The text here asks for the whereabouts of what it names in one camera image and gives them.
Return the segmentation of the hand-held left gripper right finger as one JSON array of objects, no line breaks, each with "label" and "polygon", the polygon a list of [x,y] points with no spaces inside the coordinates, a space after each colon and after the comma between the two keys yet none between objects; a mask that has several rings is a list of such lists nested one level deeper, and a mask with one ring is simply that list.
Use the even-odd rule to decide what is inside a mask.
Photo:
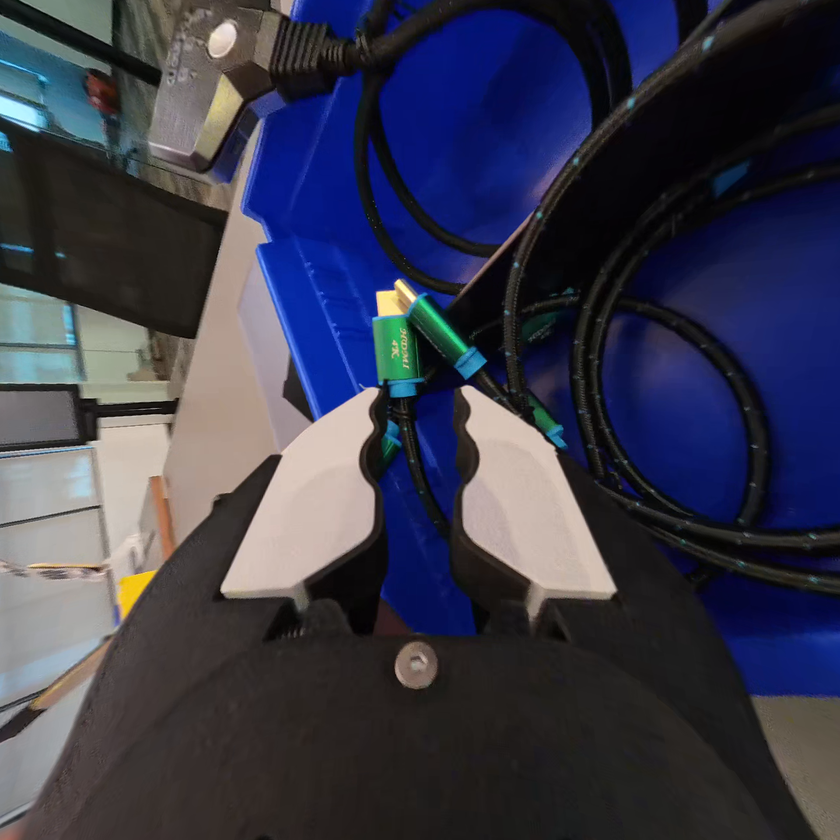
[{"label": "hand-held left gripper right finger", "polygon": [[547,602],[608,602],[616,584],[558,449],[471,385],[455,392],[460,485],[450,570],[488,614],[513,604],[535,623]]}]

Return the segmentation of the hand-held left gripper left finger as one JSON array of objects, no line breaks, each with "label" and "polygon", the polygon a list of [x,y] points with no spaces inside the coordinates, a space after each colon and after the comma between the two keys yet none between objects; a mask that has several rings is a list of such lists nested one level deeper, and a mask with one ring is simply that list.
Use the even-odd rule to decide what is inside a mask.
[{"label": "hand-held left gripper left finger", "polygon": [[387,396],[369,387],[305,428],[280,454],[227,574],[228,600],[278,597],[303,614],[332,600],[374,624],[388,567],[382,491]]}]

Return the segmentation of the blue plastic bin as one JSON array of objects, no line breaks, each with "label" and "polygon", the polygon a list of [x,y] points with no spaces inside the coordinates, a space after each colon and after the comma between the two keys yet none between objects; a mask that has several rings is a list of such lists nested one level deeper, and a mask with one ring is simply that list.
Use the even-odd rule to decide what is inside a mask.
[{"label": "blue plastic bin", "polygon": [[[626,41],[633,91],[700,25],[715,27],[711,16],[727,2],[716,2],[707,17],[707,2],[609,3]],[[729,3],[721,19],[757,2]],[[370,7],[296,2],[293,17],[328,18],[346,35],[351,19]],[[245,189],[244,212],[268,239],[257,258],[314,419],[378,385],[375,294],[401,277],[374,237],[356,186],[361,93],[361,76],[344,78],[328,95],[269,115]],[[436,300],[508,393],[501,315],[513,251],[554,178],[596,128],[581,67],[551,28],[491,10],[458,18],[411,49],[380,102],[393,158],[423,209],[455,235],[499,246],[480,258],[430,237],[370,152],[375,202],[397,247],[428,275],[463,287],[449,296],[407,280]],[[832,104],[838,105],[838,63],[795,113]],[[728,197],[804,165],[832,162],[838,163],[838,124],[738,164],[713,185]],[[732,352],[757,389],[771,456],[759,527],[838,526],[838,176],[690,223],[649,252],[625,293],[696,321]],[[527,419],[560,447],[566,466],[573,459],[595,480],[572,400],[576,316],[576,306],[522,316],[524,406],[538,398]],[[425,378],[416,430],[429,484],[451,527],[460,484],[455,392],[477,386],[412,327]],[[734,523],[749,450],[722,375],[671,329],[619,310],[607,332],[602,375],[607,411],[635,466],[703,518]],[[602,490],[596,481],[595,487]],[[384,598],[415,631],[474,634],[468,597],[449,571],[448,541],[428,519],[404,455],[386,470],[383,493],[391,549]],[[644,530],[700,593],[750,694],[838,697],[838,593],[704,564]],[[806,572],[838,573],[838,549],[769,557]]]}]

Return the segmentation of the yellow block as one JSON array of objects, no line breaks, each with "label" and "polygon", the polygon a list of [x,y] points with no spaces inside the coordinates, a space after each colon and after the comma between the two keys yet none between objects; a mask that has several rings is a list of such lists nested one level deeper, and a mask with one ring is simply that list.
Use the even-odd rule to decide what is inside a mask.
[{"label": "yellow block", "polygon": [[122,623],[152,582],[156,570],[123,576],[117,583],[117,607],[119,622]]}]

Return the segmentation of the black mesh chair back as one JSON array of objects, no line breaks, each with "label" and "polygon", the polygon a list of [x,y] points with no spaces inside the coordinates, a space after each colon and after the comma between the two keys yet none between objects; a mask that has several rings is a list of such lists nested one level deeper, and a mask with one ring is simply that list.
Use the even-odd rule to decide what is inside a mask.
[{"label": "black mesh chair back", "polygon": [[193,340],[228,214],[2,119],[1,281]]}]

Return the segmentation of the red round object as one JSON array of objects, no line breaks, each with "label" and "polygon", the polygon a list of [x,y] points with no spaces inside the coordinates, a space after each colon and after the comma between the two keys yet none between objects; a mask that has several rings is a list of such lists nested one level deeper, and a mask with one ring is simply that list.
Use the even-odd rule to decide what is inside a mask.
[{"label": "red round object", "polygon": [[85,71],[82,86],[89,104],[103,119],[117,119],[122,109],[115,80],[99,69]]}]

